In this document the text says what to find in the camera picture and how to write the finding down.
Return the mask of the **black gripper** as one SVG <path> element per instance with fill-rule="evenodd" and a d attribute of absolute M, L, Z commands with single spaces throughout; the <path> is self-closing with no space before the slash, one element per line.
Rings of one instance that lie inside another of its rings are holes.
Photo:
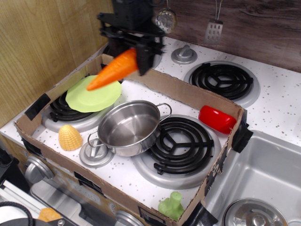
<path fill-rule="evenodd" d="M 165 32 L 152 21 L 153 7 L 114 7 L 113 13 L 99 13 L 100 32 L 108 38 L 109 54 L 117 57 L 131 46 L 136 49 L 139 75 L 153 67 L 155 55 L 163 53 Z"/>

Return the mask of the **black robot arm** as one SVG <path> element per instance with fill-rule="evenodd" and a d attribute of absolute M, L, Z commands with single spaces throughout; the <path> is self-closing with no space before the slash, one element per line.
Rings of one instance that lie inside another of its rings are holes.
<path fill-rule="evenodd" d="M 112 6 L 112 13 L 97 15 L 100 34 L 108 38 L 113 57 L 135 48 L 139 74 L 144 75 L 153 67 L 155 55 L 163 53 L 166 33 L 152 20 L 156 5 L 151 0 L 113 0 Z"/>

